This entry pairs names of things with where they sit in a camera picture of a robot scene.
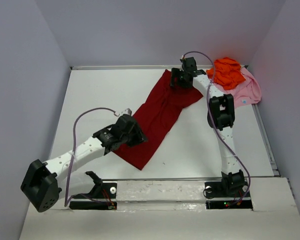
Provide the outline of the dark red t shirt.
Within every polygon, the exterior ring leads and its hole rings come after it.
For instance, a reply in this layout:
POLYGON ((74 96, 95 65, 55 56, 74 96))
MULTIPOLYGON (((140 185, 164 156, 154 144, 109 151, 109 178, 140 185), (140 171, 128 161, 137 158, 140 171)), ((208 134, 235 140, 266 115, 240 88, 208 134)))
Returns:
POLYGON ((150 91, 146 101, 133 115, 147 141, 133 147, 124 144, 114 152, 139 170, 142 170, 153 157, 182 110, 203 97, 194 87, 171 87, 171 76, 171 71, 166 69, 150 91))

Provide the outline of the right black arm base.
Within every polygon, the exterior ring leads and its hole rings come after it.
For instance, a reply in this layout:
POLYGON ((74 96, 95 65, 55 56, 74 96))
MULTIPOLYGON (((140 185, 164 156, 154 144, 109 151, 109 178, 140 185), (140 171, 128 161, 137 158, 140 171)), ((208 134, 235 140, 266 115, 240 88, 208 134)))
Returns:
POLYGON ((205 206, 207 210, 253 209, 249 192, 241 199, 246 193, 248 187, 247 184, 231 193, 226 193, 222 187, 220 181, 208 181, 204 183, 204 190, 202 193, 206 198, 205 206))

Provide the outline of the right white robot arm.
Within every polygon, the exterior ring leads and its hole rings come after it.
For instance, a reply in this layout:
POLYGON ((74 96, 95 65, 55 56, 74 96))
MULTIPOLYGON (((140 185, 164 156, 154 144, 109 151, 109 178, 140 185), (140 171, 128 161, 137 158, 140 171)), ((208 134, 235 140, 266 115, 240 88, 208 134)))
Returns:
POLYGON ((235 106, 232 94, 219 90, 207 74, 197 68, 193 57, 183 56, 180 68, 171 69, 171 87, 197 89, 206 97, 207 121, 214 130, 221 156, 221 181, 214 182, 206 193, 209 199, 221 197, 245 197, 249 184, 245 180, 244 166, 235 153, 233 126, 235 123, 235 106))

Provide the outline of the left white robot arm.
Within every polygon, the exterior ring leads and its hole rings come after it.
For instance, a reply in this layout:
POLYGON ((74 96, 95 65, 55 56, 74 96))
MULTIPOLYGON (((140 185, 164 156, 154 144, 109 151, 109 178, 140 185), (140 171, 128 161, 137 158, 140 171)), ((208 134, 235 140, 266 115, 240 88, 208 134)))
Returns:
POLYGON ((75 195, 91 198, 102 190, 102 179, 93 171, 72 173, 122 145, 135 147, 146 141, 137 120, 122 114, 114 124, 93 133, 80 145, 74 137, 72 150, 44 162, 39 159, 31 162, 20 189, 39 213, 47 211, 60 199, 67 205, 75 195))

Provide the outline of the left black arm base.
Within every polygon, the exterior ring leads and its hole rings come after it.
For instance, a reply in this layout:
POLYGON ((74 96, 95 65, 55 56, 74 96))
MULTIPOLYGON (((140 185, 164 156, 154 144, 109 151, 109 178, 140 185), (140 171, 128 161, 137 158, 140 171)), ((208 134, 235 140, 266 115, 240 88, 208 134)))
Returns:
POLYGON ((69 208, 84 211, 115 211, 118 205, 117 188, 117 182, 106 181, 98 190, 75 195, 69 203, 69 208))

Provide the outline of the orange t shirt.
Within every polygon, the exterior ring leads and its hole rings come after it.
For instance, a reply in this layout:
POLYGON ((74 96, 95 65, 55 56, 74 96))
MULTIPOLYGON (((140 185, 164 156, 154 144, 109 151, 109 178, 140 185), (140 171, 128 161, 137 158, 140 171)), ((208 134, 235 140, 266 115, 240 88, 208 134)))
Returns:
POLYGON ((206 74, 209 79, 214 76, 213 82, 222 86, 224 90, 233 90, 246 81, 241 73, 241 65, 229 57, 216 59, 214 67, 208 69, 206 74))

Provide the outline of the pink t shirt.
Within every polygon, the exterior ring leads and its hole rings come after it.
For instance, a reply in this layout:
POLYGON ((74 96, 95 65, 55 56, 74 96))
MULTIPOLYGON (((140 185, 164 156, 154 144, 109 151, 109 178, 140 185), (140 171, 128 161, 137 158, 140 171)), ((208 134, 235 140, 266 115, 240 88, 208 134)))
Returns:
POLYGON ((262 92, 257 80, 245 67, 241 68, 240 72, 245 81, 236 88, 225 90, 217 83, 214 85, 223 93, 232 94, 235 108, 259 103, 262 99, 262 92))

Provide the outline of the front metal rail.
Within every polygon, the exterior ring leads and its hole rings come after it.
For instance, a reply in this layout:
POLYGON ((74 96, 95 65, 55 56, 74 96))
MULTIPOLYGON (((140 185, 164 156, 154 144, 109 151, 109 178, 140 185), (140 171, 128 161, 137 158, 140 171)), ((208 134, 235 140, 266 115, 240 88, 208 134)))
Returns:
POLYGON ((177 178, 102 178, 105 181, 220 181, 222 177, 177 177, 177 178))

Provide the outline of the metal rail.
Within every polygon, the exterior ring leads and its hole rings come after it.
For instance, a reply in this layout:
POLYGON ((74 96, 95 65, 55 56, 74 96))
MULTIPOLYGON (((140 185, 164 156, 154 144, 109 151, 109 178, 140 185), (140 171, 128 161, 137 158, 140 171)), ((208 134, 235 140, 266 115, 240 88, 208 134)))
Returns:
POLYGON ((220 181, 222 177, 177 177, 177 178, 102 178, 105 181, 220 181))
POLYGON ((281 174, 280 174, 280 171, 278 169, 277 163, 275 161, 275 157, 274 157, 274 154, 273 154, 273 151, 272 151, 269 139, 268 139, 268 135, 267 135, 267 132, 266 132, 266 129, 265 129, 265 126, 264 126, 264 123, 263 123, 258 105, 253 104, 252 108, 253 108, 253 111, 254 111, 254 114, 255 114, 255 117, 256 117, 256 121, 257 121, 259 130, 260 130, 260 133, 261 133, 261 137, 262 137, 262 140, 263 140, 266 152, 267 152, 267 156, 268 156, 268 159, 269 159, 269 162, 270 162, 270 165, 271 165, 273 175, 275 177, 281 177, 281 174))

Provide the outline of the right side metal rail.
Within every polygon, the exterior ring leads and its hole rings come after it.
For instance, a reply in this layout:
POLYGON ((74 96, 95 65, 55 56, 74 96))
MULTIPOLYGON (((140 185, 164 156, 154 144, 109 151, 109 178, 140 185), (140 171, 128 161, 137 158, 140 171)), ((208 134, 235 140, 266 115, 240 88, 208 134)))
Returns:
POLYGON ((273 154, 273 151, 272 151, 269 139, 268 139, 268 135, 267 135, 267 132, 266 132, 266 129, 265 129, 265 126, 264 126, 264 123, 263 123, 258 105, 253 104, 252 108, 253 108, 253 111, 254 111, 254 114, 255 114, 255 117, 256 117, 256 121, 257 121, 259 130, 260 130, 260 133, 261 133, 261 137, 262 137, 262 140, 263 140, 266 152, 267 152, 267 156, 268 156, 268 159, 269 159, 269 162, 270 162, 270 165, 271 165, 273 175, 275 177, 281 177, 281 174, 280 174, 280 171, 278 169, 277 163, 275 161, 275 157, 274 157, 274 154, 273 154))

